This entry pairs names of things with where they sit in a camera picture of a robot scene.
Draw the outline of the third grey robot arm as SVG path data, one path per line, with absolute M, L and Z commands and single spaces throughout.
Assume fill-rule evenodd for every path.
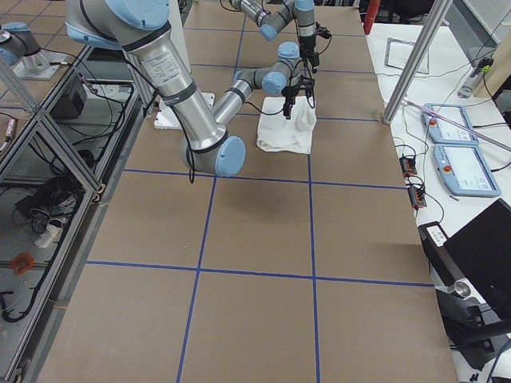
M 58 69 L 24 22 L 1 25 L 1 60 L 23 80 L 49 80 Z

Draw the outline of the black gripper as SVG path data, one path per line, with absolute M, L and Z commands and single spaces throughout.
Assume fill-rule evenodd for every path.
M 311 63 L 311 72 L 316 74 L 319 67 L 320 52 L 316 51 L 316 38 L 331 39 L 331 32 L 326 26 L 318 22 L 307 25 L 298 23 L 299 53 L 303 60 Z
M 283 88 L 281 94 L 284 96 L 283 115 L 286 120 L 291 119 L 291 111 L 295 103 L 297 95 L 304 91 L 307 98 L 313 96 L 315 80 L 311 77 L 301 77 L 294 85 Z

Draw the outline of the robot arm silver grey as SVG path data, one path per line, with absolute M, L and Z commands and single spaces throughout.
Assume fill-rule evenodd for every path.
M 310 96 L 314 82 L 299 74 L 307 63 L 317 67 L 315 39 L 318 23 L 313 1 L 284 1 L 279 11 L 266 11 L 257 1 L 233 1 L 235 10 L 248 16 L 268 41 L 287 25 L 297 26 L 297 42 L 279 45 L 270 67 L 236 73 L 232 86 L 213 107 L 207 101 L 171 39 L 166 1 L 68 1 L 66 28 L 70 38 L 84 45 L 117 49 L 142 64 L 149 82 L 176 115 L 184 132 L 181 158 L 191 172 L 234 176 L 244 165 L 246 148 L 229 134 L 227 123 L 262 89 L 285 98 L 283 115 L 289 119 L 295 97 Z
M 220 1 L 220 6 L 252 20 L 267 41 L 275 40 L 286 27 L 294 24 L 295 42 L 303 68 L 310 75 L 317 74 L 320 55 L 329 47 L 332 34 L 316 21 L 314 1 L 282 1 L 275 12 L 265 7 L 265 1 L 237 0 L 228 3 L 230 6 L 226 7 Z

